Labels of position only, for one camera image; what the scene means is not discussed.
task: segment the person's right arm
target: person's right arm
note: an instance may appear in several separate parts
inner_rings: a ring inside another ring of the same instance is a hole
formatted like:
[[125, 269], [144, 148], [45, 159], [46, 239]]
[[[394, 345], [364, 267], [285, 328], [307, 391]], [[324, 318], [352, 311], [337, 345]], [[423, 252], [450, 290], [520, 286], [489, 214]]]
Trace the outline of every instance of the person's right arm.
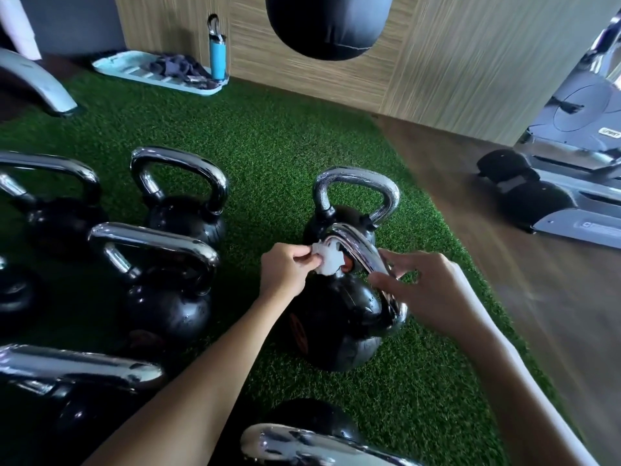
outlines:
[[[439, 253], [380, 250], [395, 278], [369, 282], [406, 303], [421, 323], [451, 337], [473, 364], [514, 465], [597, 465], [496, 327], [462, 269]], [[398, 281], [417, 270], [414, 284]]]

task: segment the black punching bag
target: black punching bag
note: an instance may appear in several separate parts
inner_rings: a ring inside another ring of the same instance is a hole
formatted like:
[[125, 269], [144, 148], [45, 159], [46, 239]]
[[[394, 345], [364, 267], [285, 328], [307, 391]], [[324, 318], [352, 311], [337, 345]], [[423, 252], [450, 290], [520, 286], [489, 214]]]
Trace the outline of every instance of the black punching bag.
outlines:
[[386, 24], [392, 0], [265, 0], [276, 35], [319, 60], [353, 59], [368, 51]]

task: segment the elliptical machine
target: elliptical machine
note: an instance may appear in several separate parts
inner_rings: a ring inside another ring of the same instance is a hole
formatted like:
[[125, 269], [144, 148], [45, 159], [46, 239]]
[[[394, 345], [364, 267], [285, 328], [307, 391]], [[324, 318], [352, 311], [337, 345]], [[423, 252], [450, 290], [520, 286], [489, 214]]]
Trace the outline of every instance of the elliptical machine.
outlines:
[[479, 176], [501, 191], [501, 208], [520, 228], [621, 249], [621, 91], [606, 77], [619, 46], [621, 12], [529, 126], [522, 142], [583, 150], [594, 170], [543, 156], [495, 150]]

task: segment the blue water bottle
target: blue water bottle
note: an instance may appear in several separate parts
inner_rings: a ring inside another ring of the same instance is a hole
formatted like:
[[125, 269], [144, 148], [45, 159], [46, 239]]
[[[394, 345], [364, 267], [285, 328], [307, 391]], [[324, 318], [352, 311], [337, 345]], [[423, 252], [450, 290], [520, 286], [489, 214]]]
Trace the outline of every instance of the blue water bottle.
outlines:
[[226, 36], [220, 32], [218, 15], [211, 14], [207, 18], [209, 28], [209, 68], [213, 80], [224, 80], [227, 69]]

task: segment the white curved machine leg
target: white curved machine leg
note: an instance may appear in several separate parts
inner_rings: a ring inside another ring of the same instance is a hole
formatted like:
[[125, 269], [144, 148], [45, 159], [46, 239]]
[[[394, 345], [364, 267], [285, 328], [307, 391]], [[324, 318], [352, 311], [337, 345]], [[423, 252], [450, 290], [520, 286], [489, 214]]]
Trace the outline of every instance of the white curved machine leg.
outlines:
[[70, 116], [78, 104], [54, 76], [39, 64], [8, 49], [0, 48], [0, 68], [24, 80], [47, 103], [54, 114]]

